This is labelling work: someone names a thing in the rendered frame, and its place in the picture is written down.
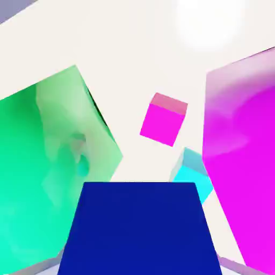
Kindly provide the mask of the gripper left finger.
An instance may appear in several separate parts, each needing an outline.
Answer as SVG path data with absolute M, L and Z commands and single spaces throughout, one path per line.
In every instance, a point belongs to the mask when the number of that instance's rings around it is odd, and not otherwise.
M 62 249 L 58 253 L 58 255 L 54 258 L 49 258 L 49 259 L 44 260 L 40 263 L 36 263 L 32 266 L 29 266 L 27 268 L 24 268 L 19 271 L 16 271 L 16 272 L 13 272 L 10 274 L 6 274 L 6 275 L 36 275 L 48 268 L 51 268 L 53 266 L 60 264 L 60 261 L 62 259 L 62 255 L 63 255 L 63 251 L 64 251 L 64 249 Z

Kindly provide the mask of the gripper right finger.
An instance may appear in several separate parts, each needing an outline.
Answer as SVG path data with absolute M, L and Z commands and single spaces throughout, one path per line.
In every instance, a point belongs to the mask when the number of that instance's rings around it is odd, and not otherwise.
M 231 271 L 234 271 L 240 275 L 265 275 L 265 273 L 262 271 L 255 270 L 251 267 L 245 266 L 243 264 L 237 263 L 227 258 L 220 257 L 219 255 L 217 255 L 217 257 L 221 266 Z

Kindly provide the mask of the small dark blue cube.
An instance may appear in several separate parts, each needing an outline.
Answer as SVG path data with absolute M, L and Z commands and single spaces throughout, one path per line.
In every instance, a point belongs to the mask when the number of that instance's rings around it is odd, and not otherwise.
M 57 275 L 222 275 L 195 184 L 84 183 Z

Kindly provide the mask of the small cyan cube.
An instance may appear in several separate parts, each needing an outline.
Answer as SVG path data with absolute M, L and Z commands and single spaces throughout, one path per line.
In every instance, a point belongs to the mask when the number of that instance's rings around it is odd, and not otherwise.
M 202 204 L 213 191 L 202 156 L 188 147 L 185 147 L 180 154 L 170 173 L 169 181 L 195 183 Z

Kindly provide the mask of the small magenta cube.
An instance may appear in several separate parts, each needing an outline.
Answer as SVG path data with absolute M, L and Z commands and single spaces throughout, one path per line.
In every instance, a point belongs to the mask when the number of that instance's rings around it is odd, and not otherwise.
M 156 93 L 147 110 L 140 135 L 173 146 L 186 116 L 188 103 Z

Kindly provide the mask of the large green box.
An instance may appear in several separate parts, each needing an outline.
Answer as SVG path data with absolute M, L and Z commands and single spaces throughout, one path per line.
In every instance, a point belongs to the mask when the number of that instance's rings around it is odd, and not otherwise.
M 0 100 L 0 275 L 56 256 L 83 184 L 121 159 L 76 66 Z

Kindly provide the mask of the large magenta box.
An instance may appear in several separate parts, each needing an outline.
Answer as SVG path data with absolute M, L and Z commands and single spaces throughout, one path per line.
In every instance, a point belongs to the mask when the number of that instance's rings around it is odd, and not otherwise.
M 207 74 L 202 159 L 244 262 L 275 275 L 275 47 Z

